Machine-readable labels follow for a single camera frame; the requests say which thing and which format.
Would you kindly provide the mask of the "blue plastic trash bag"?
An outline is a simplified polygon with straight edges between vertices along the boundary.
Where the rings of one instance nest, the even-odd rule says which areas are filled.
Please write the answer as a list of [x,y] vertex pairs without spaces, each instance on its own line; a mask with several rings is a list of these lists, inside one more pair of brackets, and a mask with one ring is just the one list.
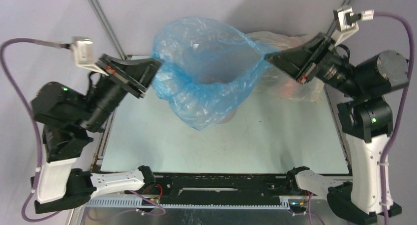
[[159,99],[189,127],[210,127],[251,94],[276,53],[224,22],[185,17],[155,36],[151,56],[163,61],[152,81]]

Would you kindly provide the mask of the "grey plastic trash bin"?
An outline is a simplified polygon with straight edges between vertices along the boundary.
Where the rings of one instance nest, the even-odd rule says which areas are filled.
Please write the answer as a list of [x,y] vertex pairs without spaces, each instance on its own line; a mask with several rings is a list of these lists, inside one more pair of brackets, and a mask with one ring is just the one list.
[[229,122],[236,114],[237,109],[234,109],[230,111],[228,114],[226,114],[224,117],[221,117],[216,124],[223,124]]

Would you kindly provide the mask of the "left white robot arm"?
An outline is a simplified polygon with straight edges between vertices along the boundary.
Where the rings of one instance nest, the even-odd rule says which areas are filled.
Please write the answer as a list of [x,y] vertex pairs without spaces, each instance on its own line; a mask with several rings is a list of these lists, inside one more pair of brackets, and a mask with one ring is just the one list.
[[93,141],[89,133],[104,131],[104,123],[126,95],[143,98],[162,65],[158,58],[122,60],[103,54],[94,64],[98,81],[89,80],[85,94],[58,82],[39,90],[31,101],[34,120],[44,125],[44,159],[40,177],[33,181],[36,214],[73,209],[119,191],[153,192],[156,179],[148,166],[98,174],[73,165]]

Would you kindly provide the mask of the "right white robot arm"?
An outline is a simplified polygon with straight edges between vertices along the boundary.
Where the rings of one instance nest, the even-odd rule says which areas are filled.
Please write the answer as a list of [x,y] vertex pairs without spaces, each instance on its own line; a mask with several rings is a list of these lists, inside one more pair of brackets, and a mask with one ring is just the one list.
[[298,83],[317,78],[349,97],[349,102],[337,105],[342,131],[365,143],[351,150],[351,182],[326,180],[299,167],[289,172],[288,192],[298,195],[307,190],[325,198],[336,216],[356,225],[373,224],[384,211],[389,217],[399,215],[401,207],[392,201],[388,183],[381,179],[383,149],[370,144],[374,137],[393,135],[393,114],[384,95],[408,86],[408,61],[387,50],[353,66],[323,33],[265,59]]

